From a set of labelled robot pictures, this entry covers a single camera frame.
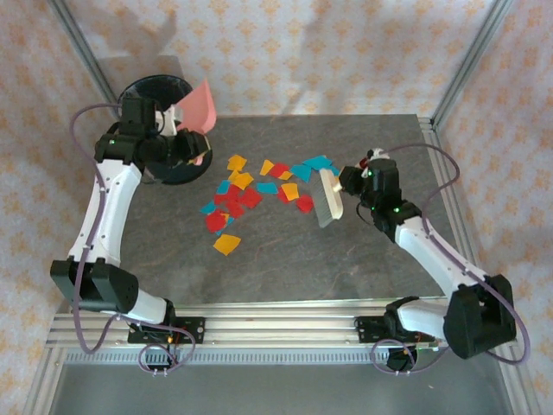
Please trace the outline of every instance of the stone-textured surface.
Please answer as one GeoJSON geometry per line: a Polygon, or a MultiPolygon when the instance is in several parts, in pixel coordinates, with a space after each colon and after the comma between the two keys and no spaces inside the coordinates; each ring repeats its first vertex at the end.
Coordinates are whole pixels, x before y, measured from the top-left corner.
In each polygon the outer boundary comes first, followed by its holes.
{"type": "MultiPolygon", "coordinates": [[[[233,154],[248,159],[245,171],[256,181],[280,182],[259,175],[265,158],[292,165],[325,154],[339,167],[355,164],[371,147],[422,141],[415,116],[222,118],[209,137],[213,164],[199,180],[178,187],[141,185],[133,199],[121,258],[142,288],[185,304],[441,293],[409,254],[357,217],[357,200],[348,195],[343,218],[325,229],[318,227],[315,213],[301,214],[295,205],[265,195],[229,226],[228,233],[242,242],[228,257],[213,249],[216,236],[200,213],[228,177],[226,161],[233,154]]],[[[436,186],[428,152],[399,151],[394,158],[404,197],[422,204],[436,186]]],[[[300,184],[300,191],[308,186],[300,184]]],[[[451,241],[441,199],[429,217],[451,241]]]]}

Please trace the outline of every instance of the purple cable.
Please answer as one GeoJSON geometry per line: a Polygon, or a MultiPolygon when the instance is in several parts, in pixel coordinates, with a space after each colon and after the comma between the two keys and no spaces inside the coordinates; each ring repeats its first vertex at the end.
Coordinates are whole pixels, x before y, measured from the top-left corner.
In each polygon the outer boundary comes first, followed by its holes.
{"type": "Polygon", "coordinates": [[[383,374],[395,374],[396,376],[400,375],[400,374],[404,374],[406,376],[409,376],[410,374],[420,374],[422,372],[425,372],[427,370],[429,370],[431,367],[433,367],[445,354],[446,352],[449,350],[449,348],[445,348],[443,349],[436,357],[434,360],[432,360],[428,365],[426,365],[425,367],[423,367],[422,369],[417,369],[417,370],[408,370],[407,372],[399,372],[398,370],[397,371],[391,371],[391,370],[385,370],[383,369],[382,367],[378,367],[375,363],[375,360],[376,360],[376,355],[374,354],[374,352],[376,351],[377,347],[382,344],[382,343],[396,343],[397,345],[401,346],[403,348],[403,350],[405,350],[407,352],[407,355],[409,356],[409,359],[411,360],[411,365],[413,365],[413,367],[415,367],[415,358],[413,357],[413,354],[411,353],[411,351],[409,350],[409,348],[405,345],[405,343],[399,341],[399,340],[395,340],[395,339],[382,339],[382,340],[379,340],[378,342],[374,343],[374,345],[372,345],[372,348],[371,348],[371,352],[369,352],[369,356],[371,356],[371,360],[374,364],[374,367],[380,372],[380,373],[383,373],[383,374]]]}
{"type": "MultiPolygon", "coordinates": [[[[101,173],[98,169],[98,166],[96,165],[96,160],[94,159],[94,157],[90,156],[85,151],[85,149],[82,147],[82,145],[80,145],[79,141],[77,140],[77,137],[75,135],[75,123],[77,121],[77,118],[79,118],[83,113],[88,112],[90,110],[93,110],[93,109],[96,109],[96,108],[119,108],[119,107],[120,107],[120,105],[117,105],[117,104],[95,104],[95,105],[86,106],[85,108],[77,111],[72,116],[70,126],[69,126],[71,139],[73,140],[73,143],[82,152],[82,154],[85,156],[86,160],[94,167],[94,174],[95,174],[96,178],[98,179],[99,188],[100,188],[100,200],[99,200],[98,211],[96,212],[96,216],[94,217],[94,222],[92,223],[90,233],[86,237],[86,244],[85,244],[85,247],[83,248],[83,252],[80,256],[79,265],[77,267],[77,276],[75,278],[75,288],[74,288],[74,291],[73,291],[73,322],[75,324],[75,332],[77,334],[77,339],[79,340],[80,347],[82,348],[82,350],[86,354],[94,354],[100,349],[100,347],[104,343],[105,336],[107,335],[107,332],[108,332],[108,330],[109,330],[109,328],[110,328],[110,326],[111,326],[111,324],[113,323],[114,320],[124,320],[126,322],[135,323],[139,326],[143,325],[143,326],[148,326],[148,327],[151,327],[151,328],[154,328],[154,329],[171,330],[171,331],[176,331],[178,333],[181,333],[181,334],[185,335],[186,337],[188,337],[190,339],[190,341],[192,343],[192,347],[190,348],[190,351],[188,352],[188,354],[181,361],[179,361],[178,363],[176,363],[175,365],[173,365],[172,367],[170,367],[169,369],[166,369],[164,371],[165,374],[169,374],[169,373],[173,372],[174,370],[176,370],[181,365],[183,365],[185,362],[187,362],[192,357],[192,354],[195,351],[196,341],[195,341],[194,337],[189,332],[187,332],[185,329],[165,326],[165,325],[161,325],[161,324],[152,324],[152,323],[149,323],[149,322],[141,322],[140,320],[136,320],[136,319],[133,319],[133,318],[130,318],[130,317],[127,317],[127,316],[123,316],[121,314],[114,314],[113,316],[111,316],[108,319],[107,323],[105,324],[104,329],[102,330],[102,334],[100,335],[100,338],[99,338],[98,342],[96,343],[96,345],[93,348],[89,348],[88,345],[86,344],[86,340],[85,340],[85,337],[83,335],[83,329],[82,329],[82,326],[81,326],[81,323],[80,323],[80,310],[79,310],[80,286],[82,284],[83,274],[84,274],[84,270],[85,270],[86,258],[88,257],[88,253],[90,252],[90,245],[94,241],[94,235],[98,231],[99,223],[102,219],[102,215],[104,214],[104,210],[105,210],[105,182],[104,182],[104,178],[102,177],[102,175],[101,175],[101,173]]],[[[153,373],[153,374],[157,373],[156,370],[151,370],[151,369],[147,368],[142,363],[142,357],[143,357],[144,352],[146,352],[148,349],[153,348],[153,347],[159,347],[162,350],[165,350],[166,354],[168,354],[168,357],[170,359],[172,359],[173,361],[177,361],[176,351],[175,351],[175,356],[173,356],[166,348],[163,348],[159,345],[150,344],[150,345],[144,347],[138,353],[138,366],[144,372],[153,373]]]]}
{"type": "Polygon", "coordinates": [[[423,227],[424,232],[428,235],[432,243],[435,245],[436,248],[440,250],[441,253],[443,253],[448,259],[450,259],[462,272],[465,272],[472,280],[474,280],[476,283],[480,284],[484,290],[488,291],[495,299],[497,299],[501,305],[505,307],[505,309],[511,314],[511,316],[514,318],[517,325],[520,327],[520,333],[523,337],[524,342],[524,352],[522,354],[522,357],[520,359],[516,360],[509,360],[501,356],[497,356],[496,354],[490,352],[489,350],[486,351],[489,355],[491,355],[493,358],[497,359],[498,361],[501,361],[503,363],[509,364],[509,365],[519,365],[524,362],[526,362],[530,358],[530,335],[528,334],[528,329],[524,325],[524,322],[522,318],[518,315],[517,311],[509,304],[509,302],[501,295],[499,294],[493,287],[491,287],[489,284],[487,284],[482,279],[478,278],[472,271],[469,271],[465,268],[464,264],[462,264],[461,261],[459,261],[450,251],[447,247],[443,246],[439,240],[435,238],[433,234],[430,233],[429,229],[429,220],[426,216],[426,210],[428,205],[430,204],[430,201],[432,198],[434,198],[436,195],[438,195],[442,190],[444,190],[446,187],[451,186],[454,182],[456,182],[459,177],[461,176],[461,169],[459,168],[459,164],[447,153],[447,151],[442,150],[440,147],[436,147],[432,144],[426,144],[426,143],[415,143],[415,144],[405,144],[405,145],[399,145],[398,147],[393,147],[389,150],[385,150],[384,153],[392,153],[393,151],[397,150],[403,150],[408,149],[410,147],[426,147],[432,150],[435,150],[445,156],[454,166],[455,168],[455,176],[453,179],[449,180],[448,182],[445,182],[435,190],[433,190],[430,195],[427,197],[426,201],[423,204],[423,208],[421,209],[422,217],[423,217],[423,227]]]}

